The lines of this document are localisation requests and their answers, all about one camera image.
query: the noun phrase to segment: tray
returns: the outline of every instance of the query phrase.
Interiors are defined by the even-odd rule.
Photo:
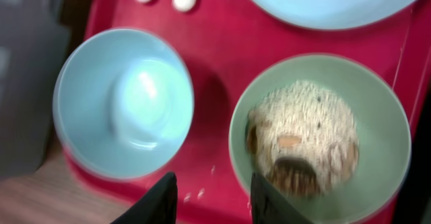
[[[168,41],[189,68],[195,90],[190,133],[165,167],[133,182],[87,173],[67,155],[78,179],[133,203],[167,171],[178,178],[178,218],[189,223],[251,223],[248,196],[236,181],[228,128],[246,86],[272,64],[297,54],[340,54],[370,67],[399,96],[412,132],[430,77],[431,0],[419,0],[387,20],[355,30],[311,31],[280,22],[250,0],[198,0],[179,13],[172,0],[93,0],[86,38],[114,27],[141,28]],[[366,223],[391,222],[395,199]]]

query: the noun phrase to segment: blue bowl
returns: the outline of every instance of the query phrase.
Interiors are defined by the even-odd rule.
[[[189,72],[167,43],[114,29],[85,41],[55,86],[63,146],[91,172],[128,180],[154,172],[180,149],[193,117]]]

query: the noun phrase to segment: gray object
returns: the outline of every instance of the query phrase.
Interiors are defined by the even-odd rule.
[[[0,180],[43,161],[68,29],[63,0],[0,0]]]

